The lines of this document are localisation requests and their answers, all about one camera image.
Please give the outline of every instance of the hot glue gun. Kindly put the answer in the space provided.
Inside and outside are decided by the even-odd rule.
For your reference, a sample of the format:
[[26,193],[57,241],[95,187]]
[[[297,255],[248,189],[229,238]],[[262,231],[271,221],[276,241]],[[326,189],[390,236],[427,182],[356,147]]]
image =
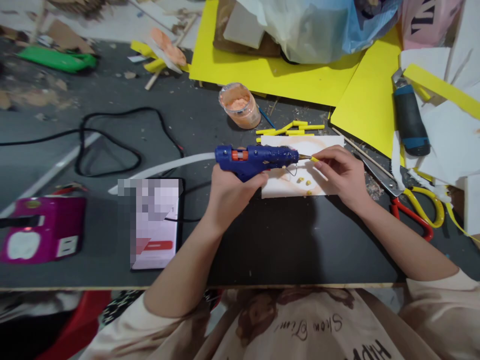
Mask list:
[[246,149],[234,149],[232,145],[220,145],[215,149],[215,160],[220,168],[235,173],[246,182],[262,171],[296,164],[311,156],[299,154],[288,146],[250,145]]

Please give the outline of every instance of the black table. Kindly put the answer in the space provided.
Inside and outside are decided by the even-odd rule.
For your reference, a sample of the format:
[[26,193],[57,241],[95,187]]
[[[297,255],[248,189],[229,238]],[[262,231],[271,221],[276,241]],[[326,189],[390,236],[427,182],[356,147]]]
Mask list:
[[[254,144],[253,130],[242,130],[228,119],[218,104],[215,85],[189,80],[188,74],[162,76],[151,91],[144,90],[150,75],[141,64],[132,64],[127,44],[100,42],[98,68],[88,74],[69,75],[48,69],[47,72],[68,83],[68,91],[55,89],[54,105],[32,106],[26,97],[11,111],[0,112],[0,142],[30,140],[76,128],[81,118],[93,112],[122,112],[150,106],[161,111],[166,125],[187,155],[211,152],[220,144],[235,147]],[[0,40],[0,60],[5,65],[0,88],[25,94],[32,88],[49,88],[45,79],[35,76],[39,65],[30,64],[8,54],[18,48]],[[123,72],[134,71],[139,78],[127,80]],[[267,109],[275,97],[257,98]],[[281,99],[272,121],[283,126],[293,120],[326,122],[328,106]],[[46,121],[35,115],[43,113]],[[143,163],[138,171],[177,159],[178,152],[162,132],[156,115],[145,112],[120,119],[97,118],[91,127],[104,130],[138,149]],[[268,128],[262,120],[260,128]],[[49,170],[66,152],[78,145],[72,134],[35,145],[0,149],[0,208],[5,208],[34,181]],[[388,166],[388,160],[374,151],[371,156]],[[100,139],[86,157],[93,173],[131,165],[134,158]],[[198,162],[178,168],[171,176],[185,179],[184,217],[199,218],[207,206],[213,161]],[[127,178],[133,173],[126,173]],[[80,177],[70,166],[47,186],[42,194],[51,193],[55,185],[78,181],[90,191],[87,195],[84,242],[82,251],[60,261],[37,265],[0,263],[0,289],[100,289],[147,287],[158,270],[130,272],[129,224],[118,220],[117,198],[107,190],[118,176]],[[418,195],[427,214],[434,208],[427,198]],[[386,194],[379,200],[385,208]],[[407,217],[406,224],[417,231],[419,226]],[[195,224],[184,224],[182,241]],[[5,230],[0,232],[3,239]],[[458,264],[470,277],[480,280],[480,254],[466,236],[460,234],[447,218],[434,231],[432,244]],[[368,284],[402,283],[405,275],[360,220],[337,196],[290,197],[261,200],[257,196],[226,232],[213,262],[208,284],[218,286],[276,286],[293,284]]]

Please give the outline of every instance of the green object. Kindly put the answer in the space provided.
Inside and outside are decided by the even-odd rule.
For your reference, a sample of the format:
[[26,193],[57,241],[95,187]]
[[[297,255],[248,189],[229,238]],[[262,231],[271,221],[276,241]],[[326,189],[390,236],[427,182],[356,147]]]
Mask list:
[[97,66],[97,59],[91,54],[68,54],[38,46],[26,47],[17,56],[72,74],[85,68],[95,68]]

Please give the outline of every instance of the sleeve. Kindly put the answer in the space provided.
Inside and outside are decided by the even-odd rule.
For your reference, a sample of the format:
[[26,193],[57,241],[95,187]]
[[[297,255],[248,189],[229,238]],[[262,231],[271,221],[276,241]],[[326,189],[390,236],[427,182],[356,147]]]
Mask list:
[[202,346],[209,317],[204,301],[182,318],[154,315],[145,307],[142,294],[96,335],[80,360],[140,360],[153,354],[156,359],[192,359]]
[[443,359],[480,354],[480,287],[461,269],[436,281],[407,279],[412,302],[402,319]]

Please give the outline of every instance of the blue plastic bag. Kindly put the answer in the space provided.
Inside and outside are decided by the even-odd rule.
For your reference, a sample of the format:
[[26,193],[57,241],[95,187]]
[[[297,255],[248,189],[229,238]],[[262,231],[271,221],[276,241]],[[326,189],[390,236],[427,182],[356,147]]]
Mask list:
[[400,17],[402,0],[238,2],[257,16],[290,61],[328,64],[368,48],[385,35]]

